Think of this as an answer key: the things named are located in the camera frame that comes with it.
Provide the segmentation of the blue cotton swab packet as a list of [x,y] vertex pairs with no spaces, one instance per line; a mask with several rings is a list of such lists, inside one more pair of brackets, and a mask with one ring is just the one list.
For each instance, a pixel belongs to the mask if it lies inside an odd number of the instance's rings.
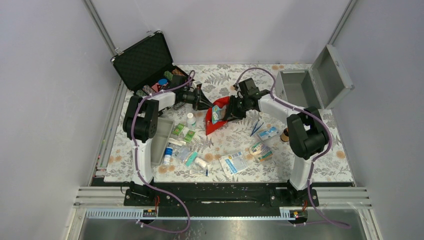
[[219,107],[218,105],[214,105],[211,110],[211,122],[212,124],[216,124],[219,121],[222,121],[225,118],[227,106],[224,105]]

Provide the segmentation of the red first aid pouch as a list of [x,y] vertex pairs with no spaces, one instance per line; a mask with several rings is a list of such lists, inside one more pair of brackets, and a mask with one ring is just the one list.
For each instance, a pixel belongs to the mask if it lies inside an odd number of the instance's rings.
[[219,128],[223,127],[227,121],[223,120],[226,106],[230,103],[230,97],[217,99],[205,115],[205,134],[208,136]]

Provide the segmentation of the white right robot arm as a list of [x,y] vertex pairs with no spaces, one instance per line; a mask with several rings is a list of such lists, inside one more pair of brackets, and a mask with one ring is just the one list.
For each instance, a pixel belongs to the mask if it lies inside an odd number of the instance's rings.
[[293,206],[301,205],[306,199],[305,189],[311,182],[311,167],[325,146],[330,145],[330,134],[315,107],[301,108],[276,96],[269,90],[259,90],[252,78],[235,85],[237,95],[229,98],[224,120],[241,120],[250,110],[263,112],[276,119],[284,120],[287,126],[289,145],[295,154],[287,191],[287,201]]

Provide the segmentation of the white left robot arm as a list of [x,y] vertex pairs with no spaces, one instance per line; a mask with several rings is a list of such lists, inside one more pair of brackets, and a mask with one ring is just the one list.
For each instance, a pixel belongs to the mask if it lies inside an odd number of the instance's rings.
[[208,110],[213,106],[200,86],[191,87],[192,80],[191,76],[174,75],[158,92],[131,96],[122,128],[129,140],[133,141],[134,169],[131,181],[135,184],[142,186],[153,180],[151,150],[160,111],[178,103],[191,104],[194,111]]

